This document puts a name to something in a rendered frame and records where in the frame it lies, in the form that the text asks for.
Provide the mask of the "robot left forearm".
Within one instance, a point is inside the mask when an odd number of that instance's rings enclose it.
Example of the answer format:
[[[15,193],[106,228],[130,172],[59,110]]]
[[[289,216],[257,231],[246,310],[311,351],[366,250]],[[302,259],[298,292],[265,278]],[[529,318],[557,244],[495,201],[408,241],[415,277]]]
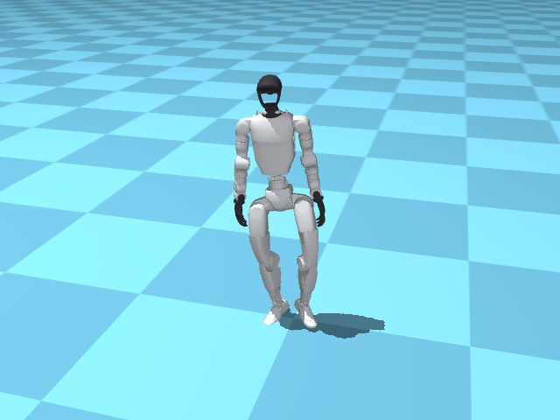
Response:
[[[319,168],[318,168],[318,162],[317,162],[317,158],[315,156],[315,154],[313,153],[314,157],[315,157],[315,162],[316,165],[312,166],[312,167],[308,167],[305,168],[305,174],[307,176],[307,182],[308,182],[308,186],[310,188],[310,195],[313,198],[313,193],[318,191],[320,193],[320,196],[322,196],[322,192],[319,189],[320,187],[320,182],[319,182]],[[314,199],[314,198],[313,198]]]

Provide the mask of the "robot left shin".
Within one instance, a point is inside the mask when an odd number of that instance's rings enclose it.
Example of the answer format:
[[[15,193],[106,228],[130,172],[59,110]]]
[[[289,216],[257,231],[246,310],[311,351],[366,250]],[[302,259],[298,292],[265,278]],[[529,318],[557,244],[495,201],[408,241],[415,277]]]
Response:
[[[309,306],[312,292],[315,288],[317,281],[317,265],[315,268],[311,268],[310,272],[302,272],[298,268],[298,283],[300,287],[300,305],[304,308],[304,304]],[[307,303],[308,301],[308,303]]]

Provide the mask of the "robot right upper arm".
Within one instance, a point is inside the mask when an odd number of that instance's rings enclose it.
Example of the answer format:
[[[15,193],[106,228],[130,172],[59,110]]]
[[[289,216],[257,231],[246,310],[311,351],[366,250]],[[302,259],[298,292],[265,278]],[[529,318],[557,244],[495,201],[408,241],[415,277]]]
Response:
[[[235,126],[235,149],[237,153],[237,170],[246,171],[250,167],[249,149],[250,123],[252,117],[242,118]]]

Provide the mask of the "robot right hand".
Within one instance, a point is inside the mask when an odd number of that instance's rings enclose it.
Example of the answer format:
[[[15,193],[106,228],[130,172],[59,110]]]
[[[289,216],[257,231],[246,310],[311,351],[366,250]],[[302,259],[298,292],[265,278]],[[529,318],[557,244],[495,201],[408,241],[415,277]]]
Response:
[[[238,220],[238,222],[244,226],[247,227],[248,225],[246,224],[246,220],[244,219],[243,215],[242,215],[242,204],[245,203],[245,196],[243,194],[240,194],[238,196],[238,201],[234,198],[234,211],[235,211],[235,216],[236,219]],[[243,223],[244,222],[244,223]]]

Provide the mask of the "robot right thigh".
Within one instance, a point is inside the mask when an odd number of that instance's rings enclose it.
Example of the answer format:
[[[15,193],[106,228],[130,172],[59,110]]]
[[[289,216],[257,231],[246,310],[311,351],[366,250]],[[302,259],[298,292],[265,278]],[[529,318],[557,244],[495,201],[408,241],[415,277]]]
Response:
[[[269,212],[265,196],[252,202],[248,211],[248,237],[257,261],[267,270],[275,270],[280,256],[270,251]]]

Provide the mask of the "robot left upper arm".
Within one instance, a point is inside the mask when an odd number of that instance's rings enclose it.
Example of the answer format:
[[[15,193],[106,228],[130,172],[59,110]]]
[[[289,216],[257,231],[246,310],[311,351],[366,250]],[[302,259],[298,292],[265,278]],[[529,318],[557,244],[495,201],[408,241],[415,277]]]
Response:
[[[305,115],[292,115],[291,120],[294,130],[299,133],[298,139],[303,152],[300,157],[303,167],[308,168],[316,165],[313,155],[312,127],[309,118]]]

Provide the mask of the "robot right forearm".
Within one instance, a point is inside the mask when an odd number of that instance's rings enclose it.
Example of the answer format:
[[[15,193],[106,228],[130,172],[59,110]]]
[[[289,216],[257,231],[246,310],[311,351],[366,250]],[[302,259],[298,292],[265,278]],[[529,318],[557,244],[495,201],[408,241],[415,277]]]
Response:
[[[237,170],[237,158],[234,161],[234,197],[238,201],[238,196],[243,194],[246,199],[248,171]]]

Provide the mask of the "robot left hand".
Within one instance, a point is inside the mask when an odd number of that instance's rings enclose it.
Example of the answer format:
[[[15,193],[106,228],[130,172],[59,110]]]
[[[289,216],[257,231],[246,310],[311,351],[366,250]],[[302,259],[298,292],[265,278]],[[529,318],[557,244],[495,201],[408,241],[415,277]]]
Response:
[[[325,218],[325,212],[326,211],[325,211],[325,206],[324,206],[324,203],[323,203],[323,200],[322,200],[324,197],[320,196],[320,193],[318,191],[316,191],[316,192],[313,193],[313,198],[314,198],[313,201],[317,202],[318,209],[320,211],[320,216],[316,219],[316,221],[319,220],[317,222],[317,224],[318,224],[317,226],[321,227],[325,223],[325,220],[326,220],[326,218]]]

